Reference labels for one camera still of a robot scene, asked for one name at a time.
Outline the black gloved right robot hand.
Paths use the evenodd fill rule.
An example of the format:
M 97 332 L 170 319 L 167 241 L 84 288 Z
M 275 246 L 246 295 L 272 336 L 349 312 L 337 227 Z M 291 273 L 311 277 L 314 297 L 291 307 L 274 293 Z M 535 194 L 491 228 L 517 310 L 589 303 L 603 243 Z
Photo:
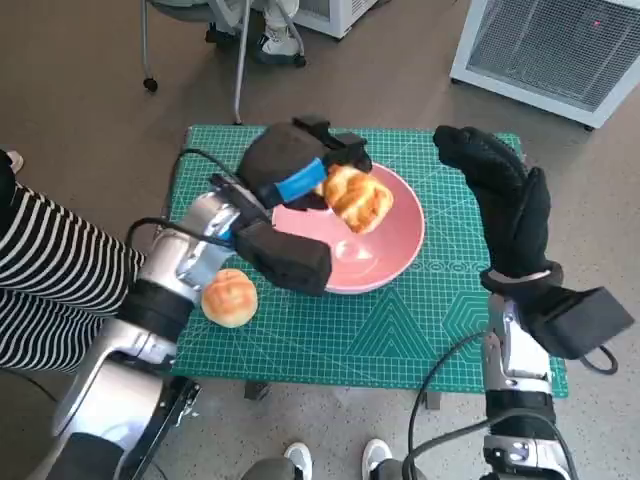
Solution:
M 479 206 L 491 268 L 517 279 L 551 268 L 546 258 L 551 198 L 544 171 L 475 127 L 441 125 L 439 160 L 459 170 Z

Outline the bare left robot hand blue tape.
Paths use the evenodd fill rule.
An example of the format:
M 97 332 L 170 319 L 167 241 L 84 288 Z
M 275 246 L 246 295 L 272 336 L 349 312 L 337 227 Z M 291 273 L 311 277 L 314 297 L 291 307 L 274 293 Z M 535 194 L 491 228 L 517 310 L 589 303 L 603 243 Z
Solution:
M 367 141 L 353 133 L 332 133 L 330 121 L 317 115 L 294 117 L 268 126 L 245 151 L 236 176 L 268 210 L 325 210 L 316 191 L 333 166 L 368 173 Z

